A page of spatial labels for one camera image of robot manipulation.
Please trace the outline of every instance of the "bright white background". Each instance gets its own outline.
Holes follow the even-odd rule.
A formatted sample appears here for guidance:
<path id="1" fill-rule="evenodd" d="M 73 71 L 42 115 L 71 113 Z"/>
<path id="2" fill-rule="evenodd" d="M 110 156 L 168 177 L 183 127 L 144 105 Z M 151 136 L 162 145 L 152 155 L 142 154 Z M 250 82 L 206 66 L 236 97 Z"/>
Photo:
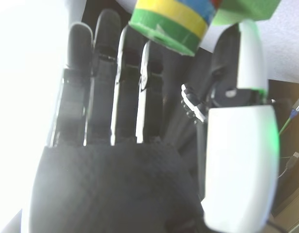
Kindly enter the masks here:
<path id="1" fill-rule="evenodd" d="M 54 113 L 68 26 L 81 19 L 84 6 L 85 0 L 0 0 L 0 232 L 30 192 Z"/>

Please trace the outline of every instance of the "green wire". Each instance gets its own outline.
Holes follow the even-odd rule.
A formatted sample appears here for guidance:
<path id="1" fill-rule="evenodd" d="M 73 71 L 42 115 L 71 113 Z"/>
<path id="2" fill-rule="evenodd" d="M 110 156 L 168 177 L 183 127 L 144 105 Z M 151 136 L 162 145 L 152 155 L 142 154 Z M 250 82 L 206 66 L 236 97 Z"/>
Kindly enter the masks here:
<path id="1" fill-rule="evenodd" d="M 279 132 L 279 135 L 281 135 L 283 133 L 283 131 L 286 129 L 286 127 L 289 125 L 291 121 L 291 118 L 289 118 L 286 123 L 284 124 L 284 126 L 281 128 L 280 132 Z"/>

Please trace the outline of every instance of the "multicolored cylinder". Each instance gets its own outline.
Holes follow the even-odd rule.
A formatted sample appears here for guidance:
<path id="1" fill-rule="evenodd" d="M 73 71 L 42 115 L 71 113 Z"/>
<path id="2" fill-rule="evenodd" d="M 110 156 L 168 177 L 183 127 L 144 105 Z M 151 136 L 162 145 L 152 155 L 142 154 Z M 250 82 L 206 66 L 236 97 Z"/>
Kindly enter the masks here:
<path id="1" fill-rule="evenodd" d="M 129 25 L 167 48 L 194 56 L 221 0 L 138 0 Z"/>

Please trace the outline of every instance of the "green stripe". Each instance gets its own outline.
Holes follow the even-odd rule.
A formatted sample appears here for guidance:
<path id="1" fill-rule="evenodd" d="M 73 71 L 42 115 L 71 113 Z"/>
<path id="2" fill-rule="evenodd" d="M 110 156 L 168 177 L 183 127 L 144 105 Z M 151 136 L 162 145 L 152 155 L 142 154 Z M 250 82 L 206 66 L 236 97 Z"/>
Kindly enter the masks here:
<path id="1" fill-rule="evenodd" d="M 194 56 L 200 43 L 194 33 L 152 11 L 135 9 L 129 25 L 150 40 L 184 55 Z"/>

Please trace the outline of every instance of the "green block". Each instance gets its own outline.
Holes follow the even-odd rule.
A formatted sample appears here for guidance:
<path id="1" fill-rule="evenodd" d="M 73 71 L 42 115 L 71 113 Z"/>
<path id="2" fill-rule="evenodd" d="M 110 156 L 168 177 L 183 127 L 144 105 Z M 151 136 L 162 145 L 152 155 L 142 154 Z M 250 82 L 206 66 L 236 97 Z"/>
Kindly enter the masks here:
<path id="1" fill-rule="evenodd" d="M 223 0 L 212 23 L 234 24 L 246 18 L 254 21 L 270 19 L 280 0 Z"/>

